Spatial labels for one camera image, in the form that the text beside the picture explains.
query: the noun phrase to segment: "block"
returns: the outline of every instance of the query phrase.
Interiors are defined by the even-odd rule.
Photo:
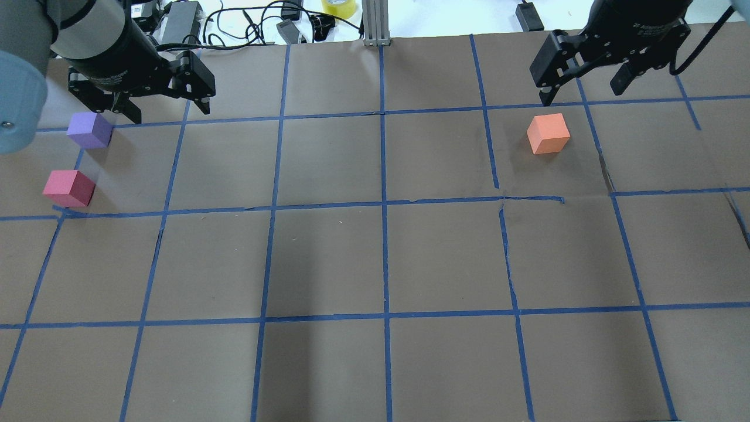
[[[99,113],[75,113],[67,135],[83,149],[106,148],[112,137],[112,125]]]
[[[95,186],[78,170],[53,170],[43,193],[59,206],[88,206]]]
[[[570,139],[568,126],[561,113],[534,117],[526,134],[529,135],[534,154],[560,152]]]

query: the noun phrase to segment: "power adapter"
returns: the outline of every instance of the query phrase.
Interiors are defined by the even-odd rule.
[[[516,7],[516,17],[524,32],[545,30],[545,25],[542,23],[542,19],[536,13],[536,8],[531,2],[524,2],[518,5]]]

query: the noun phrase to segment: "yellow object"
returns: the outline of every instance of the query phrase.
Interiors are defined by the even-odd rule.
[[[323,3],[323,12],[335,15],[341,19],[349,19],[357,11],[354,0],[320,0]]]

